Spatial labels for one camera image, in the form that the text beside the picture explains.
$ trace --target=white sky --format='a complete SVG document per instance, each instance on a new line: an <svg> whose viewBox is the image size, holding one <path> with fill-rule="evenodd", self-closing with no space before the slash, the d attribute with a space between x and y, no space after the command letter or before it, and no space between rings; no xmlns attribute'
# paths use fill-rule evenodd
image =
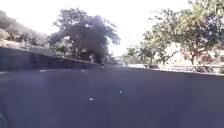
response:
<svg viewBox="0 0 224 128"><path fill-rule="evenodd" d="M110 51L121 55L130 45L138 44L150 29L150 11L187 8L187 0L0 0L0 10L23 25L42 32L56 31L52 26L61 8L79 7L90 15L100 15L117 26L121 44Z"/></svg>

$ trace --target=asphalt road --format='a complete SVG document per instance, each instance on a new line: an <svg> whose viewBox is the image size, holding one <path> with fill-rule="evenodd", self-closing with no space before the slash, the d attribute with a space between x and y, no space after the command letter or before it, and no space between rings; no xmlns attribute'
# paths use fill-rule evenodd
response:
<svg viewBox="0 0 224 128"><path fill-rule="evenodd" d="M8 128L223 128L224 77L134 68L0 75Z"/></svg>

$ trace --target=road marking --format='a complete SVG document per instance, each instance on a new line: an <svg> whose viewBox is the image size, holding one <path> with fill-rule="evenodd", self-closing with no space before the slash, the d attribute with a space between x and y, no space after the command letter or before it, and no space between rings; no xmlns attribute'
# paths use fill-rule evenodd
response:
<svg viewBox="0 0 224 128"><path fill-rule="evenodd" d="M47 70L40 70L40 72L46 72Z"/></svg>
<svg viewBox="0 0 224 128"><path fill-rule="evenodd" d="M90 97L89 100L92 101L92 100L94 100L94 99L93 99L93 97Z"/></svg>
<svg viewBox="0 0 224 128"><path fill-rule="evenodd" d="M88 72L86 70L84 70L84 69L81 69L81 71L84 72L84 73L86 73L86 74L88 74Z"/></svg>
<svg viewBox="0 0 224 128"><path fill-rule="evenodd" d="M3 74L5 74L5 73L7 73L7 72L0 72L0 75L3 75Z"/></svg>

